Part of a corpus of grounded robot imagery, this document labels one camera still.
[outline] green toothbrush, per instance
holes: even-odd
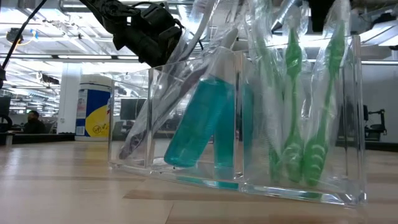
[[[302,178],[302,161],[304,141],[300,135],[300,128],[298,124],[297,114],[297,80],[302,69],[302,49],[299,46],[299,38],[295,29],[291,28],[289,32],[289,43],[287,45],[285,61],[287,66],[287,75],[290,77],[291,86],[288,86],[287,91],[291,91],[291,119],[290,131],[284,144],[282,159],[286,165],[289,179],[293,182],[300,182]]]
[[[328,47],[325,50],[325,63],[328,65],[329,82],[325,95],[325,104],[322,108],[322,116],[318,131],[305,146],[303,174],[304,179],[309,186],[316,186],[325,165],[326,155],[328,153],[328,136],[326,129],[330,120],[330,101],[335,81],[338,79],[340,63],[345,52],[345,23],[341,21],[336,32],[333,34]]]
[[[261,78],[263,78],[262,83],[266,83],[266,85],[263,85],[262,89],[264,91],[266,90],[271,90],[270,94],[271,95],[265,95],[268,103],[267,105],[263,105],[263,110],[264,107],[267,107],[269,105],[272,105],[275,103],[275,101],[278,98],[278,94],[280,94],[280,97],[282,99],[282,91],[279,89],[279,83],[280,83],[280,75],[279,72],[277,71],[277,63],[275,62],[274,58],[271,55],[271,52],[269,49],[266,48],[266,44],[264,42],[264,39],[257,38],[257,54],[258,56],[261,57],[261,61],[258,63],[258,70],[261,71]],[[272,126],[268,122],[265,124],[267,127]],[[267,141],[268,145],[268,157],[269,157],[269,172],[271,176],[271,180],[274,182],[278,182],[280,179],[280,167],[281,167],[281,162],[280,162],[280,155],[278,153],[278,146],[277,142],[278,140],[273,138],[273,136],[270,136],[269,131],[267,131],[267,128],[265,128],[265,140]]]

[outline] teal liquid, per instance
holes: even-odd
[[[233,180],[234,177],[234,141],[235,141],[235,97],[226,102],[218,119],[214,133],[215,178]],[[237,184],[216,181],[220,189],[238,188]]]
[[[214,133],[234,86],[214,76],[199,82],[171,140],[164,161],[176,167],[193,167]]]
[[[218,119],[214,132],[214,163],[217,168],[234,166],[235,99],[230,97]]]

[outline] white column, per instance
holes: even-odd
[[[63,63],[57,133],[74,133],[81,63]]]
[[[398,50],[391,50],[393,60],[398,60]]]

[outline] person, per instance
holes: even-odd
[[[30,111],[27,114],[27,123],[24,126],[24,134],[44,134],[45,125],[39,121],[39,113],[37,111]]]

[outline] wooden table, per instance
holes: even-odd
[[[398,153],[367,153],[369,203],[352,209],[112,170],[106,143],[0,147],[0,223],[398,223]]]

